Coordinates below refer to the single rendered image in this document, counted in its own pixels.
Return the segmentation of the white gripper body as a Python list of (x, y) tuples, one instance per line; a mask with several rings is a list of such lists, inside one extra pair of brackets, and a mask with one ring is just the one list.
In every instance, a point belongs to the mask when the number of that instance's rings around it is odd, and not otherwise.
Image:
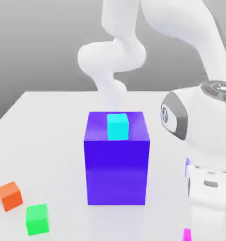
[(191, 204), (192, 241), (217, 241), (226, 219), (226, 206)]

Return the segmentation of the small magenta cube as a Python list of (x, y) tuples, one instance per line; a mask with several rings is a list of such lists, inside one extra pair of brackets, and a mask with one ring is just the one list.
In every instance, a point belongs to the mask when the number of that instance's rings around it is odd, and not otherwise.
[(184, 228), (182, 241), (192, 241), (191, 229)]

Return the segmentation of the small cyan cube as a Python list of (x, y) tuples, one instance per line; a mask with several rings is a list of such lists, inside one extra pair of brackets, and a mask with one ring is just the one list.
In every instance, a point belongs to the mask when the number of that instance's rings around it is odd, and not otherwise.
[(128, 140), (129, 120), (126, 113), (107, 114), (107, 134), (109, 141)]

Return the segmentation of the small green cube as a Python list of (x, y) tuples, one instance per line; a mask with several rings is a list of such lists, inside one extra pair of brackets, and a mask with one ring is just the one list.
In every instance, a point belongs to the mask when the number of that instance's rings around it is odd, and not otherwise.
[(28, 206), (25, 223), (29, 236), (48, 233), (49, 217), (47, 204)]

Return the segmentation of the small orange cube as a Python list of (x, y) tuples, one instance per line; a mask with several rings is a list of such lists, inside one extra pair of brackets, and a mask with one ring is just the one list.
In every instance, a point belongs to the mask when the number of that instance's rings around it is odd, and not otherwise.
[(14, 181), (0, 186), (0, 202), (5, 212), (23, 204), (21, 191)]

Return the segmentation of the large blue box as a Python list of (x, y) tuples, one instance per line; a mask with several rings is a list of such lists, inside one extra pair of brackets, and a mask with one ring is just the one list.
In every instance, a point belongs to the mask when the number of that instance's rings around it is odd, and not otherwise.
[(143, 112), (127, 112), (129, 139), (109, 141), (107, 112), (88, 115), (84, 154), (88, 205), (145, 205), (150, 138)]

